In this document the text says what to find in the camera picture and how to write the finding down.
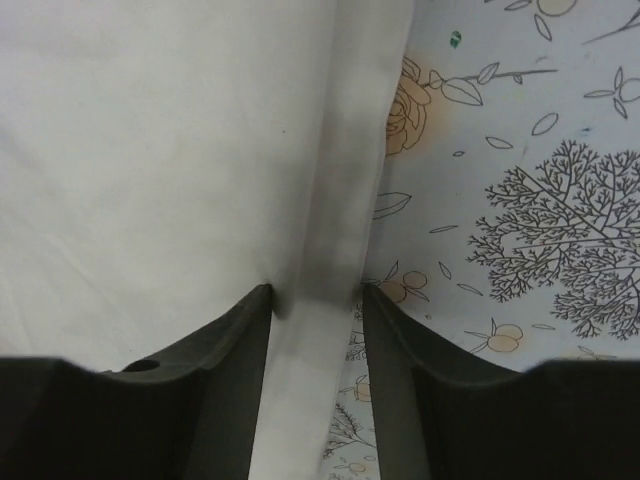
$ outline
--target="hole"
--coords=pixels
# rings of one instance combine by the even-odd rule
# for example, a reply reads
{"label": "hole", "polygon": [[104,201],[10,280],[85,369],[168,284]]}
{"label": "hole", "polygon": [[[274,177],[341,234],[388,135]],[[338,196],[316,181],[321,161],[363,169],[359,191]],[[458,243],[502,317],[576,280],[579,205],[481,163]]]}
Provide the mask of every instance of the hole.
{"label": "hole", "polygon": [[157,360],[138,360],[125,368],[123,372],[148,372],[159,366],[160,362]]}

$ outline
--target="white sheet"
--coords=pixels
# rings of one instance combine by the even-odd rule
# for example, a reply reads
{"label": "white sheet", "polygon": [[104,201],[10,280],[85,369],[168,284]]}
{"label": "white sheet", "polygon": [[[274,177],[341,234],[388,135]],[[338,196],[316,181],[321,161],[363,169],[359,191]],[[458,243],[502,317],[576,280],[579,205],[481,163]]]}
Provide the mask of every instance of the white sheet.
{"label": "white sheet", "polygon": [[252,478],[312,478],[410,4],[0,1],[0,353],[118,369],[271,282]]}

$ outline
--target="leaf illustration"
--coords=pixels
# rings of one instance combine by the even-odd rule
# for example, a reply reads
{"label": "leaf illustration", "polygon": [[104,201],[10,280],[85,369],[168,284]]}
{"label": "leaf illustration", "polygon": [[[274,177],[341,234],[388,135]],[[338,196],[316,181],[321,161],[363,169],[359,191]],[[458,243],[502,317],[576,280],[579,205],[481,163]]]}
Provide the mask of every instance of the leaf illustration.
{"label": "leaf illustration", "polygon": [[549,130],[555,127],[556,123],[558,123],[559,118],[560,116],[555,112],[548,113],[536,122],[536,124],[533,126],[533,130],[531,130],[531,135],[537,137],[538,135],[547,133]]}
{"label": "leaf illustration", "polygon": [[622,73],[622,67],[618,67],[618,71],[616,72],[616,78],[613,80],[614,90],[618,90],[622,86],[623,77],[624,77],[624,73]]}
{"label": "leaf illustration", "polygon": [[487,348],[487,343],[481,343],[480,345],[478,345],[476,348],[474,348],[473,350],[469,350],[469,353],[478,353],[481,352],[482,350],[484,350],[485,348]]}
{"label": "leaf illustration", "polygon": [[622,104],[622,102],[617,98],[613,99],[613,107],[616,109],[616,112],[618,112],[622,118],[624,118],[625,120],[629,118],[629,115],[627,114],[627,109]]}
{"label": "leaf illustration", "polygon": [[480,333],[480,332],[467,332],[465,330],[464,333],[468,333],[469,335],[473,335],[474,337],[484,338],[485,340],[489,338],[489,335],[485,335],[484,333]]}
{"label": "leaf illustration", "polygon": [[585,93],[584,98],[601,98],[601,97],[610,97],[614,95],[616,92],[614,90],[595,90],[593,92]]}
{"label": "leaf illustration", "polygon": [[489,80],[491,80],[493,76],[496,74],[496,71],[498,70],[499,66],[500,66],[500,62],[490,63],[489,65],[484,67],[482,70],[480,70],[480,73],[478,74],[478,80],[477,80],[478,84],[485,85],[489,83]]}
{"label": "leaf illustration", "polygon": [[447,266],[442,263],[442,262],[438,262],[440,264],[440,271],[442,272],[442,274],[447,277],[448,280],[451,280],[451,271],[447,268]]}
{"label": "leaf illustration", "polygon": [[422,293],[420,290],[416,290],[415,288],[409,288],[407,287],[407,292],[409,292],[411,295],[413,295],[414,297],[418,297],[421,298],[422,300],[426,300],[427,302],[429,301],[429,297],[427,297],[424,293]]}
{"label": "leaf illustration", "polygon": [[434,228],[433,230],[429,230],[429,233],[442,233],[453,230],[454,228],[458,228],[458,225],[445,225],[444,227]]}
{"label": "leaf illustration", "polygon": [[536,28],[538,29],[538,33],[542,35],[544,38],[546,38],[547,40],[549,40],[550,42],[553,41],[553,37],[551,36],[551,30],[549,30],[549,27],[547,26],[547,22],[544,21],[544,18],[542,18],[537,13],[533,16],[533,18],[536,21]]}
{"label": "leaf illustration", "polygon": [[466,290],[467,292],[475,293],[476,295],[484,297],[484,295],[482,294],[482,292],[480,290],[478,290],[476,288],[473,288],[471,285],[467,285],[466,283],[459,283],[458,286],[461,289]]}
{"label": "leaf illustration", "polygon": [[463,78],[451,78],[442,85],[442,94],[452,102],[479,107],[482,97],[475,85]]}
{"label": "leaf illustration", "polygon": [[531,5],[531,0],[516,0],[515,2],[507,5],[504,9],[507,12],[513,12],[514,10],[520,10]]}
{"label": "leaf illustration", "polygon": [[385,277],[385,280],[393,278],[396,273],[398,273],[398,262],[393,264],[393,267],[391,267],[391,270],[389,270],[389,273]]}
{"label": "leaf illustration", "polygon": [[497,138],[497,137],[484,137],[484,138],[489,145],[491,145],[493,148],[497,148],[498,150],[508,150],[510,148],[513,148],[513,145],[511,145],[506,140],[502,140],[501,138]]}
{"label": "leaf illustration", "polygon": [[442,77],[438,72],[436,72],[435,70],[429,71],[429,85],[431,86],[431,88],[438,89],[442,87],[443,81],[444,80],[442,80]]}
{"label": "leaf illustration", "polygon": [[381,193],[376,197],[373,219],[379,220],[398,213],[411,200],[411,195],[402,192]]}

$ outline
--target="rose illustration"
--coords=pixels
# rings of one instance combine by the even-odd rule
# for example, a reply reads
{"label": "rose illustration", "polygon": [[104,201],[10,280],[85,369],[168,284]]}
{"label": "rose illustration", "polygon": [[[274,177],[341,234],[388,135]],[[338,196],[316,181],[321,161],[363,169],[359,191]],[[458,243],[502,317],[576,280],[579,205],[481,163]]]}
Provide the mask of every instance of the rose illustration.
{"label": "rose illustration", "polygon": [[413,147],[424,132],[426,106],[431,96],[420,86],[420,67],[408,58],[402,61],[402,75],[387,119],[387,155]]}

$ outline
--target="branch illustration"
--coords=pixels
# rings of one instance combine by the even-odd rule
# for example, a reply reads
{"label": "branch illustration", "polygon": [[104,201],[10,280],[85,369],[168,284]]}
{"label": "branch illustration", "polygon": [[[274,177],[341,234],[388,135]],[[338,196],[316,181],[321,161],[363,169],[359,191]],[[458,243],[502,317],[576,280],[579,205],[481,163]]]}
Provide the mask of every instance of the branch illustration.
{"label": "branch illustration", "polygon": [[640,154],[563,141],[536,172],[516,167],[486,190],[502,213],[476,222],[467,260],[489,267],[499,302],[558,284],[551,313],[579,337],[638,335]]}
{"label": "branch illustration", "polygon": [[407,203],[411,201],[411,195],[402,192],[390,192],[380,193],[376,197],[376,203],[373,211],[373,219],[379,220],[381,218],[395,215],[402,211]]}
{"label": "branch illustration", "polygon": [[477,75],[451,77],[448,79],[443,78],[436,70],[431,70],[428,81],[419,84],[419,86],[424,89],[440,90],[442,95],[452,102],[479,107],[483,105],[482,95],[471,82],[482,86],[493,79],[512,78],[514,82],[522,85],[523,77],[525,76],[556,73],[558,71],[556,69],[541,69],[498,73],[499,68],[500,62],[494,62],[482,68]]}
{"label": "branch illustration", "polygon": [[597,42],[598,40],[604,40],[605,38],[612,37],[613,35],[618,35],[619,33],[624,33],[636,27],[640,27],[640,21],[637,21],[638,18],[640,18],[640,8],[635,11],[635,13],[631,16],[627,23],[625,23],[622,27],[603,35],[599,35],[595,38],[592,38],[591,40],[587,40],[583,43],[583,45],[589,45],[590,43]]}
{"label": "branch illustration", "polygon": [[[537,10],[546,17],[562,17],[573,10],[577,1],[578,0],[538,0],[534,3],[533,0],[515,0],[504,7],[504,10],[507,12],[517,12],[529,7],[530,5],[535,5]],[[551,29],[549,28],[547,21],[538,13],[534,13],[533,21],[540,36],[545,40],[552,42],[553,35],[551,34]]]}
{"label": "branch illustration", "polygon": [[334,450],[342,448],[352,443],[360,443],[371,448],[376,446],[365,440],[358,432],[362,430],[362,425],[351,415],[347,409],[340,403],[336,403],[336,408],[331,420],[331,429],[329,430],[329,441],[324,450],[324,458],[333,455]]}

